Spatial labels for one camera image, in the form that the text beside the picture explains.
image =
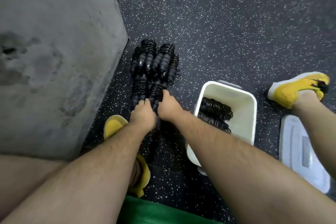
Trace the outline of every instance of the gray concrete wall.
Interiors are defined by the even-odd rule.
[[[0,152],[76,157],[126,43],[116,0],[0,0]]]

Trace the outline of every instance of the hand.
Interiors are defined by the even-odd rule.
[[[140,100],[135,109],[131,112],[129,123],[139,126],[141,130],[148,133],[156,126],[156,114],[153,112],[149,99]]]
[[[169,95],[168,90],[163,90],[163,99],[157,109],[159,117],[173,123],[175,117],[178,117],[182,111],[182,107],[173,96]]]

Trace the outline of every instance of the finger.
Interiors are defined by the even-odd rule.
[[[162,92],[163,92],[163,99],[168,98],[170,96],[168,90],[163,90]]]
[[[148,98],[145,99],[145,106],[150,107],[151,108],[151,102],[149,101]]]

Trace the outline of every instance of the white lid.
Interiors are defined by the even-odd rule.
[[[279,160],[323,193],[330,189],[330,175],[318,160],[300,119],[281,120]]]

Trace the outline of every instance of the person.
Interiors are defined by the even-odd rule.
[[[336,115],[320,102],[328,84],[322,73],[304,73],[274,83],[268,97],[300,118],[319,160],[336,178]],[[167,90],[157,112],[185,137],[239,223],[335,223],[336,203],[329,197],[265,152],[184,111]],[[24,188],[13,180],[5,189],[0,184],[1,208],[8,206],[2,223],[115,223],[127,190],[140,197],[149,181],[138,150],[156,121],[146,99],[132,111],[129,123],[120,116],[109,118],[106,141],[69,164],[25,158],[20,169],[15,157],[2,156],[0,167],[7,168],[2,183],[8,172],[20,170],[26,176],[13,178]],[[28,168],[29,162],[38,167]],[[25,185],[32,170],[40,173]]]

